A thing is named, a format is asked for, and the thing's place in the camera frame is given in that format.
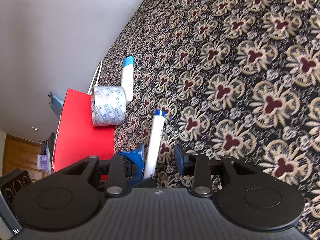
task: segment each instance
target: white tube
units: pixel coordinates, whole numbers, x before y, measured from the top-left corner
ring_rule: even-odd
[[[121,87],[124,90],[125,102],[128,105],[133,98],[133,62],[132,56],[126,57],[123,60],[123,68],[121,75]]]
[[[151,136],[149,141],[149,150],[147,155],[146,166],[144,169],[143,179],[153,177],[153,174],[156,171],[156,164],[164,125],[164,115],[164,111],[161,111],[159,109],[156,109],[153,115]]]

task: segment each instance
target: gray ribbed panel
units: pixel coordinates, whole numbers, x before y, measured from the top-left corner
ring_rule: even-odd
[[[134,188],[107,201],[102,211],[79,228],[63,232],[25,229],[14,240],[302,240],[296,228],[259,233],[240,228],[220,215],[212,201],[185,188]]]

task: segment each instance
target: silver screw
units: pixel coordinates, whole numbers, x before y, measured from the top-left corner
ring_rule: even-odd
[[[122,192],[122,188],[118,186],[113,186],[107,189],[107,192],[112,195],[118,195]]]
[[[195,188],[195,192],[200,195],[204,195],[210,193],[210,189],[208,187],[200,186]]]

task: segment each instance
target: brown wooden surface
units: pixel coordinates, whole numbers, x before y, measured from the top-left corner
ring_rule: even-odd
[[[3,173],[16,168],[29,172],[33,181],[46,176],[45,171],[37,169],[37,155],[40,154],[40,144],[7,135],[4,146]]]

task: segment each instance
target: red surface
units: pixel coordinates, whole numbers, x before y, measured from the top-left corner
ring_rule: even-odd
[[[113,126],[93,127],[91,96],[68,89],[60,116],[52,169],[61,170],[89,155],[113,155]]]

